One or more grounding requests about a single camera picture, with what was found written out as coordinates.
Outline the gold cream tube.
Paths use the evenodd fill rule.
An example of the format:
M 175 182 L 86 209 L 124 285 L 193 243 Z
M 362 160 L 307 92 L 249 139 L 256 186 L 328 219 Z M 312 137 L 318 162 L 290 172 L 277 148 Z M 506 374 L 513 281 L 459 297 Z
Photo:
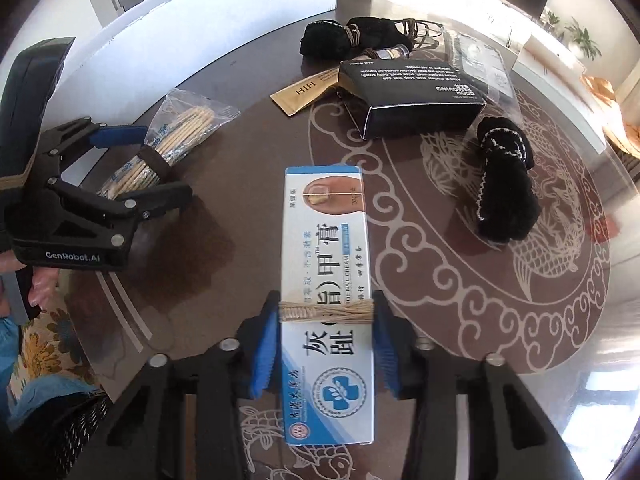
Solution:
M 352 62 L 364 62 L 371 60 L 393 60 L 394 58 L 408 58 L 410 51 L 403 44 L 398 44 L 392 48 L 380 50 L 367 49 L 352 59 Z M 274 92 L 270 99 L 282 110 L 282 112 L 292 117 L 298 112 L 322 98 L 330 90 L 338 85 L 340 68 L 338 66 L 322 70 L 318 74 L 308 76 L 300 81 L 290 84 L 282 90 Z

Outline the blue white ointment box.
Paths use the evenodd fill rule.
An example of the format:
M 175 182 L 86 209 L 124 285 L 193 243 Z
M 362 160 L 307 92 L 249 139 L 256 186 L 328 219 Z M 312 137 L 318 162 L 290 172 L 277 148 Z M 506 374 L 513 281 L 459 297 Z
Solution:
M 359 168 L 285 171 L 279 316 L 288 444 L 372 443 L 373 301 Z

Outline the black sock with white stitching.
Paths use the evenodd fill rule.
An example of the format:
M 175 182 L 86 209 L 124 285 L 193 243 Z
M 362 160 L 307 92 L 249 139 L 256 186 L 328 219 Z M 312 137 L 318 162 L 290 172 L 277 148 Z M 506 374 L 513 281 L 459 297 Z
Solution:
M 529 170 L 534 154 L 524 131 L 506 117 L 484 117 L 477 126 L 482 177 L 477 196 L 477 231 L 485 240 L 525 240 L 540 215 Z

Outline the black cardboard box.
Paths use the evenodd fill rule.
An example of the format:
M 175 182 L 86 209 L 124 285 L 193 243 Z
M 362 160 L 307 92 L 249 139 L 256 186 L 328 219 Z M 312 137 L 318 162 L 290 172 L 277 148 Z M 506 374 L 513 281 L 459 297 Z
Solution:
M 465 132 L 486 105 L 451 65 L 418 58 L 344 62 L 338 91 L 363 140 Z

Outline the clear plastic packet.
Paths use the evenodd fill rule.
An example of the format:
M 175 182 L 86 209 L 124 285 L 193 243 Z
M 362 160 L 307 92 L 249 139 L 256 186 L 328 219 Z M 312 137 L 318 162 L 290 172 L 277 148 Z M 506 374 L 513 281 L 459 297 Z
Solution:
M 492 102 L 511 106 L 515 91 L 503 58 L 494 47 L 462 32 L 445 30 L 447 61 Z

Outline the black sock with rubber band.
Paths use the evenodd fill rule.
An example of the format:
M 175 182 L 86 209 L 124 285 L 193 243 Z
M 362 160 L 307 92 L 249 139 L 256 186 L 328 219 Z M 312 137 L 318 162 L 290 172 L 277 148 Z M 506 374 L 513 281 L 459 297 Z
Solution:
M 320 61 L 345 61 L 364 51 L 377 51 L 404 46 L 414 48 L 416 20 L 391 20 L 360 16 L 346 24 L 334 20 L 319 20 L 308 24 L 300 40 L 299 53 Z

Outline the green potted plant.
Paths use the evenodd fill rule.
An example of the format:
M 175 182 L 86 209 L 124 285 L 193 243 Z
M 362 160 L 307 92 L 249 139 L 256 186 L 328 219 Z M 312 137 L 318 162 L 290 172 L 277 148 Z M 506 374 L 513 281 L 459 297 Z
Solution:
M 595 61 L 600 58 L 602 51 L 598 44 L 592 39 L 587 27 L 580 26 L 576 18 L 572 18 L 565 26 L 565 31 L 570 37 L 570 46 L 574 47 L 582 58 L 589 58 Z

